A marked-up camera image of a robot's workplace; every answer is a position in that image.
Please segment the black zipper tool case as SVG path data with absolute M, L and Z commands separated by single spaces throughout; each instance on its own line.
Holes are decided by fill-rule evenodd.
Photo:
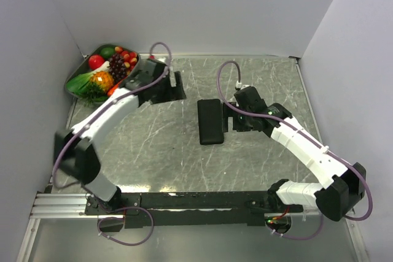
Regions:
M 222 106 L 219 99 L 197 101 L 198 130 L 201 145 L 224 142 Z

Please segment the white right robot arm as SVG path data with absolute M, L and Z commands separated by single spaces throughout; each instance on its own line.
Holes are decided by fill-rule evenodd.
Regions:
M 282 179 L 270 187 L 268 205 L 282 212 L 288 205 L 317 208 L 332 221 L 348 217 L 365 196 L 366 170 L 349 164 L 322 145 L 282 105 L 268 106 L 255 87 L 236 83 L 235 102 L 227 102 L 247 130 L 263 132 L 290 151 L 316 177 L 316 183 Z

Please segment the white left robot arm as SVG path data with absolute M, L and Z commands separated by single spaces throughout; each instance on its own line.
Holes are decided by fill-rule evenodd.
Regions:
M 170 66 L 162 61 L 146 59 L 89 117 L 70 129 L 56 132 L 53 186 L 60 187 L 56 174 L 62 171 L 99 199 L 99 206 L 105 213 L 118 212 L 122 192 L 101 172 L 96 146 L 144 103 L 160 104 L 185 98 L 181 73 L 171 72 Z

